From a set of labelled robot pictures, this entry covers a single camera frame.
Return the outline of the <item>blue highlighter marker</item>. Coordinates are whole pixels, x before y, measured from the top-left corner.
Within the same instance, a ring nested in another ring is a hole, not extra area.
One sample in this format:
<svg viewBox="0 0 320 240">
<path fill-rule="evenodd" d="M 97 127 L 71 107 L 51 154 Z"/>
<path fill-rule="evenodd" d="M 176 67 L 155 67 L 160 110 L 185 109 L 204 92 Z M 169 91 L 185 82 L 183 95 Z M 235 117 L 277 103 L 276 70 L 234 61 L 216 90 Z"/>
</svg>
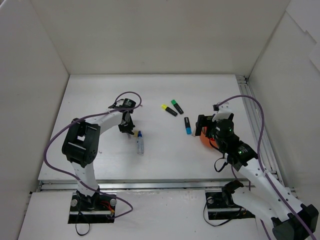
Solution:
<svg viewBox="0 0 320 240">
<path fill-rule="evenodd" d="M 192 134 L 191 124 L 188 117 L 184 117 L 185 130 L 188 135 Z"/>
</svg>

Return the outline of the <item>clear small spray bottle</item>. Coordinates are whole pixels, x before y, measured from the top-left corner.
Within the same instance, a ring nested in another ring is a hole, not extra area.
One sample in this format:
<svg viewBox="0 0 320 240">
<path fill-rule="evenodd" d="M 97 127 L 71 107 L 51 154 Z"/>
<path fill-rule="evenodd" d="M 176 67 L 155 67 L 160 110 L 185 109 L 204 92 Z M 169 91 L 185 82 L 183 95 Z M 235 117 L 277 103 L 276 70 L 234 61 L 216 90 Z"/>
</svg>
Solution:
<svg viewBox="0 0 320 240">
<path fill-rule="evenodd" d="M 144 154 L 144 139 L 143 139 L 142 132 L 140 130 L 137 132 L 136 143 L 137 143 L 137 153 L 139 155 L 143 155 Z"/>
</svg>

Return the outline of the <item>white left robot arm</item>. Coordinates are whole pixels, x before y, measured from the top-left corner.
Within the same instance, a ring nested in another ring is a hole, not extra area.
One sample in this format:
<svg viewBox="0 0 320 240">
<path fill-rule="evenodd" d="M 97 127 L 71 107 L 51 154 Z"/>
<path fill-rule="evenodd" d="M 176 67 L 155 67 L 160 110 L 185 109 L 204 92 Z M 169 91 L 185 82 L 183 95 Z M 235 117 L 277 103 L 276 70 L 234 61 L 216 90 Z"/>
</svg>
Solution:
<svg viewBox="0 0 320 240">
<path fill-rule="evenodd" d="M 107 115 L 89 117 L 69 128 L 62 145 L 62 153 L 71 163 L 77 181 L 77 195 L 89 210 L 100 204 L 97 191 L 100 189 L 95 178 L 93 161 L 98 154 L 100 135 L 117 126 L 121 133 L 133 135 L 135 127 L 131 114 L 136 102 L 125 98 L 108 107 Z"/>
</svg>

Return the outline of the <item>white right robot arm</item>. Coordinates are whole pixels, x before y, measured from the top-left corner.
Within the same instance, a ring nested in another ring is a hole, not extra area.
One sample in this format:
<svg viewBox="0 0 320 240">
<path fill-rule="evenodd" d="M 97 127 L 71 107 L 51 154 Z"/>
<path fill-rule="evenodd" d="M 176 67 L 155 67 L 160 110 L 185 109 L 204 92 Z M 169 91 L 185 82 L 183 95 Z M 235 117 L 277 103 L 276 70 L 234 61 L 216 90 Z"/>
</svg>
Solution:
<svg viewBox="0 0 320 240">
<path fill-rule="evenodd" d="M 214 139 L 218 150 L 227 155 L 226 162 L 260 191 L 260 195 L 252 193 L 239 180 L 233 180 L 222 188 L 225 205 L 238 205 L 251 212 L 272 228 L 277 240 L 315 238 L 318 210 L 292 195 L 259 161 L 255 150 L 240 140 L 234 133 L 232 114 L 221 119 L 199 115 L 195 135 L 199 136 L 203 128 L 205 136 Z"/>
</svg>

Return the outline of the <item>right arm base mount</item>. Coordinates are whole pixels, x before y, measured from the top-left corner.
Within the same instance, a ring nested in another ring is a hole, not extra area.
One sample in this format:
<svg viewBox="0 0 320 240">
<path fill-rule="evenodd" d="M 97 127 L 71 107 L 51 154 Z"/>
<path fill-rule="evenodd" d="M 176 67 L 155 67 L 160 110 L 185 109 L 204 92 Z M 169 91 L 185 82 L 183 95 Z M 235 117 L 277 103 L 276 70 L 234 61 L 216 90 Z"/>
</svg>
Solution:
<svg viewBox="0 0 320 240">
<path fill-rule="evenodd" d="M 246 208 L 235 203 L 228 203 L 222 190 L 205 192 L 203 215 L 208 221 L 217 221 L 213 224 L 215 226 L 225 225 L 232 220 L 255 218 L 255 215 Z"/>
</svg>

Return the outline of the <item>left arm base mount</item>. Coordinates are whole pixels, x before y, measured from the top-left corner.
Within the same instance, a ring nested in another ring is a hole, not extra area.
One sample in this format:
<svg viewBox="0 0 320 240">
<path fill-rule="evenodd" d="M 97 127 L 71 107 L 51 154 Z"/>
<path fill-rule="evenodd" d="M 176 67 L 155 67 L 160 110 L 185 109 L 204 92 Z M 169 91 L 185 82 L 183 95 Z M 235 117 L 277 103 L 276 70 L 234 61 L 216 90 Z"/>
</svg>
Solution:
<svg viewBox="0 0 320 240">
<path fill-rule="evenodd" d="M 78 192 L 72 193 L 68 224 L 108 224 L 114 223 L 116 196 L 97 195 L 87 198 Z"/>
</svg>

